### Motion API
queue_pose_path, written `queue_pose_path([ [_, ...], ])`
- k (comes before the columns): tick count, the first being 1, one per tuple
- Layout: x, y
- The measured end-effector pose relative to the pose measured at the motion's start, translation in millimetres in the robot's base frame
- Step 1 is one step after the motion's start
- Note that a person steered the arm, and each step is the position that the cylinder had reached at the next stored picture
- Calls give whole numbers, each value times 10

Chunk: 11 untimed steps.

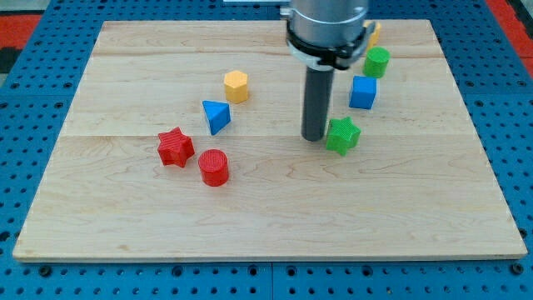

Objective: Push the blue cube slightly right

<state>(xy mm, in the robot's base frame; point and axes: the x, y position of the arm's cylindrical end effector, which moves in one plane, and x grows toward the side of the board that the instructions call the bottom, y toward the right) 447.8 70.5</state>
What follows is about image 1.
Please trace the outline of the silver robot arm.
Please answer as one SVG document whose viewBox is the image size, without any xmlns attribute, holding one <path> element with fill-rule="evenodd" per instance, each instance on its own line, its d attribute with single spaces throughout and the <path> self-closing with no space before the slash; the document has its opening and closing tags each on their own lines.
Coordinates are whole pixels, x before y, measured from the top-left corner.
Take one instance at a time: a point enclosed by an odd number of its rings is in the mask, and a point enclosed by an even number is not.
<svg viewBox="0 0 533 300">
<path fill-rule="evenodd" d="M 347 70 L 367 49 L 375 22 L 367 0 L 291 0 L 286 44 L 293 57 L 317 71 Z"/>
</svg>

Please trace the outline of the yellow block behind arm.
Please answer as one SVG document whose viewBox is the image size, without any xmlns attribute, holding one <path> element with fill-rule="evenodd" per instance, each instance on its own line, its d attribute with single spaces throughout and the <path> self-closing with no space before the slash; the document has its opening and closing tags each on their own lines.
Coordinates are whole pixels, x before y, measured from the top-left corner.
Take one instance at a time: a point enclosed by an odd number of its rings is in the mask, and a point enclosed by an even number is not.
<svg viewBox="0 0 533 300">
<path fill-rule="evenodd" d="M 370 36 L 366 50 L 370 50 L 371 48 L 377 45 L 379 37 L 380 37 L 380 33 L 381 33 L 381 23 L 375 21 L 375 28 Z"/>
</svg>

